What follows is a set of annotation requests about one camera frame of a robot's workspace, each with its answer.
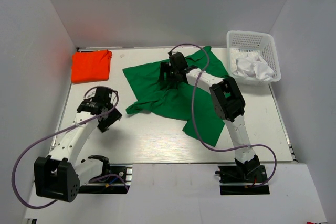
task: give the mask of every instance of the white tabletop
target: white tabletop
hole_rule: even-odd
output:
[[[164,118],[154,113],[126,114],[125,109],[136,100],[122,69],[168,58],[171,48],[113,49],[110,79],[103,82],[75,84],[71,86],[61,129],[69,126],[83,94],[93,86],[109,86],[119,91],[117,106],[123,114],[103,134],[94,130],[84,145],[78,160],[90,155],[103,155],[110,163],[224,163],[234,161],[234,152],[214,153],[200,142],[187,136],[182,128],[185,121]],[[180,48],[184,56],[197,51],[196,48]],[[212,52],[227,66],[226,48],[213,48]],[[252,144],[266,144],[271,147],[278,161],[292,161],[284,130],[269,86],[239,86],[246,101],[245,123]],[[224,128],[217,148],[232,147],[228,131]],[[265,148],[256,148],[260,161],[273,161]]]
[[[266,164],[267,174],[273,164]],[[304,164],[279,164],[269,183],[270,195],[226,195],[219,192],[215,164],[135,164],[126,195],[79,194],[72,203],[59,201],[27,209],[38,224],[59,223],[271,223],[325,222],[321,202]],[[44,205],[35,187],[29,203]]]

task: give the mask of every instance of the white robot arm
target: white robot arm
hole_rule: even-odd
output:
[[[187,73],[186,74],[187,83],[194,86],[200,71],[201,70],[199,68],[196,68]],[[205,72],[202,73],[201,78],[198,81],[197,87],[210,93],[211,86],[213,86],[214,84],[219,84],[221,82],[223,82],[223,78],[215,77]],[[223,121],[229,131],[234,147],[251,144],[245,128],[245,121],[243,114],[234,118],[233,122],[228,119],[223,119]],[[235,150],[235,158],[241,163],[252,160],[255,155],[256,153],[252,148],[241,148]]]
[[[185,82],[195,85],[201,72],[197,66],[188,66],[180,52],[169,53],[169,63],[160,63],[159,81]],[[232,77],[225,79],[203,72],[197,87],[211,94],[217,115],[225,122],[234,147],[247,145],[250,140],[244,122],[244,98]],[[251,147],[235,150],[237,172],[242,180],[254,176],[260,166],[259,158]]]
[[[95,115],[108,111],[112,90],[97,87],[93,98],[85,99],[77,109],[73,124],[85,121]],[[41,197],[72,202],[79,187],[90,179],[109,173],[109,160],[93,155],[76,165],[78,155],[86,140],[95,128],[104,132],[121,118],[117,109],[106,116],[91,120],[68,131],[57,146],[47,155],[38,157],[34,163],[36,194]]]

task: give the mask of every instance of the purple cable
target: purple cable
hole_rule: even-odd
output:
[[[197,85],[198,85],[198,82],[199,82],[199,79],[201,78],[201,75],[203,73],[203,71],[205,71],[205,69],[209,66],[209,63],[210,63],[210,59],[209,59],[209,55],[208,53],[202,48],[200,47],[199,45],[196,45],[196,44],[192,44],[192,43],[182,43],[182,44],[178,44],[177,46],[175,46],[171,51],[173,51],[174,49],[176,49],[177,47],[179,46],[184,46],[184,45],[188,45],[188,46],[194,46],[194,47],[197,47],[199,48],[200,50],[202,50],[204,53],[205,53],[205,56],[207,58],[207,63],[206,65],[201,69],[200,73],[198,74],[197,78],[196,78],[196,82],[195,82],[195,86],[194,86],[194,89],[193,89],[193,95],[192,95],[192,99],[191,99],[191,115],[192,115],[192,120],[193,120],[193,125],[194,125],[194,129],[195,129],[195,132],[196,132],[196,135],[199,139],[199,141],[201,142],[201,144],[203,144],[203,146],[213,152],[230,152],[230,151],[234,151],[234,150],[237,150],[237,149],[241,149],[241,148],[249,148],[249,147],[264,147],[264,148],[267,148],[269,149],[272,154],[273,154],[273,157],[274,157],[274,168],[273,168],[273,172],[271,173],[271,175],[268,177],[267,180],[265,180],[264,182],[262,182],[261,184],[259,185],[255,185],[253,186],[254,188],[256,187],[260,187],[264,184],[266,184],[267,182],[269,182],[272,177],[274,176],[275,174],[275,171],[277,169],[277,157],[274,153],[274,151],[268,147],[267,145],[264,145],[264,144],[252,144],[250,146],[248,145],[242,145],[242,146],[237,146],[237,147],[233,147],[233,148],[229,148],[229,149],[222,149],[222,150],[219,150],[219,149],[216,149],[216,148],[212,148],[210,146],[208,146],[206,143],[204,143],[204,141],[202,140],[202,137],[198,131],[198,127],[197,127],[197,124],[196,124],[196,119],[195,119],[195,110],[194,110],[194,103],[195,103],[195,95],[196,95],[196,90],[197,90]]]
[[[89,183],[97,182],[97,181],[100,181],[100,180],[103,179],[103,178],[108,178],[108,177],[116,177],[116,178],[120,179],[120,181],[124,184],[124,187],[125,187],[126,190],[128,191],[128,186],[126,185],[125,180],[123,180],[122,177],[120,177],[119,175],[117,175],[117,174],[113,174],[113,173],[111,173],[111,174],[107,174],[107,175],[104,175],[104,176],[101,176],[101,177],[99,177],[99,178],[93,178],[93,179],[89,180]]]
[[[17,166],[18,166],[18,164],[20,163],[22,157],[23,157],[23,156],[24,156],[24,155],[25,155],[31,148],[33,148],[35,145],[37,145],[37,144],[39,144],[39,143],[41,143],[41,142],[43,142],[43,141],[45,141],[45,140],[47,140],[47,139],[53,137],[53,136],[59,135],[59,134],[61,134],[61,133],[63,133],[63,132],[66,132],[66,131],[71,131],[71,130],[77,128],[78,126],[80,126],[80,125],[82,125],[82,124],[86,124],[87,122],[92,121],[92,120],[94,120],[94,119],[96,119],[96,118],[98,118],[98,117],[101,117],[101,116],[104,116],[104,115],[106,115],[106,114],[111,113],[111,112],[116,108],[116,106],[117,106],[117,104],[118,104],[118,102],[119,102],[118,92],[117,92],[116,90],[113,90],[113,89],[109,88],[109,87],[105,87],[105,86],[96,86],[96,87],[93,87],[93,88],[89,89],[89,90],[84,94],[85,98],[86,98],[86,95],[87,95],[92,89],[95,89],[95,88],[97,88],[97,87],[108,88],[108,89],[112,90],[113,93],[116,94],[115,96],[117,97],[117,101],[116,101],[115,105],[114,105],[109,111],[103,112],[103,113],[101,113],[101,114],[99,114],[99,115],[95,115],[95,116],[93,116],[93,117],[91,117],[91,118],[89,118],[89,119],[86,119],[86,120],[84,120],[84,121],[79,122],[78,124],[72,125],[72,126],[70,126],[70,127],[67,127],[67,128],[65,128],[65,129],[63,129],[63,130],[60,130],[60,131],[58,131],[58,132],[55,132],[55,133],[53,133],[53,134],[50,134],[50,135],[48,135],[48,136],[45,136],[45,137],[43,137],[43,138],[37,140],[35,143],[30,144],[26,149],[24,149],[24,151],[19,155],[19,157],[18,157],[17,160],[15,161],[15,164],[14,164],[14,166],[13,166],[13,170],[12,170],[12,188],[13,188],[13,191],[14,191],[14,194],[15,194],[16,198],[17,198],[17,199],[18,199],[18,200],[19,200],[25,207],[28,207],[28,208],[31,208],[31,209],[42,209],[42,208],[49,207],[50,205],[54,204],[57,200],[53,200],[52,202],[50,202],[50,203],[48,203],[48,204],[45,204],[45,205],[43,205],[43,206],[32,206],[32,205],[30,205],[28,202],[26,202],[24,199],[22,199],[21,195],[19,194],[19,192],[18,192],[18,190],[17,190],[17,188],[16,188],[16,183],[15,183],[15,174],[16,174]]]

